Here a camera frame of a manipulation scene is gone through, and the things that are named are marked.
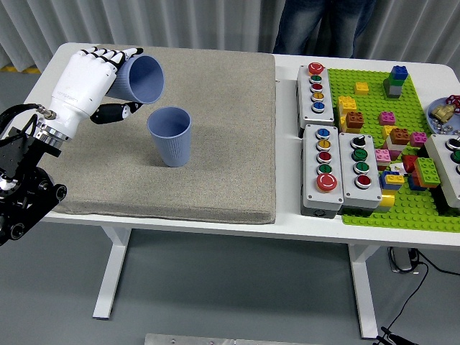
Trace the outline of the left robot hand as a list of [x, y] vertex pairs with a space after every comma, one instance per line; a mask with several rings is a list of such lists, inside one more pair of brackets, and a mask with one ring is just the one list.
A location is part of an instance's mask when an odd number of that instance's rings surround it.
[[120, 68], [142, 53], [140, 47], [126, 50], [90, 47], [77, 51], [52, 92], [49, 110], [55, 113], [55, 118], [45, 120], [46, 125], [65, 138], [74, 138], [79, 123], [101, 105]]

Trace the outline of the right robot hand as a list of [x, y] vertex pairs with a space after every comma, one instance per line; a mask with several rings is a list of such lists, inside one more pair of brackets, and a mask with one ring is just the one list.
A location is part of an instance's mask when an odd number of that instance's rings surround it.
[[374, 345], [384, 344], [384, 345], [417, 345], [413, 341], [410, 341], [406, 338], [398, 336], [397, 334], [391, 332], [388, 328], [381, 327], [383, 331], [383, 336], [377, 336]]

